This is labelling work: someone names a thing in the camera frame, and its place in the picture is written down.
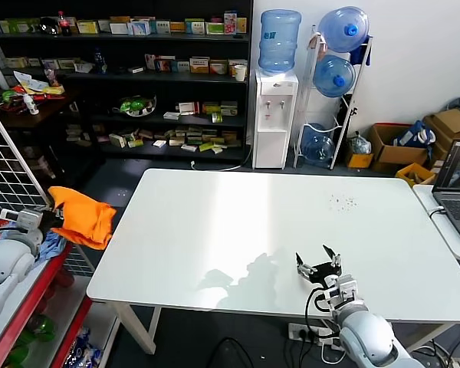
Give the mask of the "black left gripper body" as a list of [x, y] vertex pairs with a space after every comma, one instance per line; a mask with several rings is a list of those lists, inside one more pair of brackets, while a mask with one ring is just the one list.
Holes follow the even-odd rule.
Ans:
[[64, 223], [62, 209], [45, 210], [42, 212], [41, 233], [46, 235], [52, 228], [61, 228]]

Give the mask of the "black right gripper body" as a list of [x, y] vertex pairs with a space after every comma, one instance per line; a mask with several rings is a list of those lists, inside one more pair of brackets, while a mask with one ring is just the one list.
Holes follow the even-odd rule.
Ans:
[[334, 278], [342, 275], [342, 266], [332, 262], [324, 262], [311, 267], [309, 281], [312, 284], [319, 284], [323, 288], [329, 288]]

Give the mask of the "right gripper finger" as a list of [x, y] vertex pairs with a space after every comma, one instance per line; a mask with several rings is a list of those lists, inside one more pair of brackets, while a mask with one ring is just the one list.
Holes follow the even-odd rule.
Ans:
[[327, 255], [330, 257], [330, 266], [332, 268], [340, 268], [341, 267], [341, 256], [340, 254], [336, 254], [332, 248], [323, 245], [323, 248]]
[[310, 277], [317, 273], [317, 269], [303, 262], [300, 255], [296, 252], [297, 272], [301, 277]]

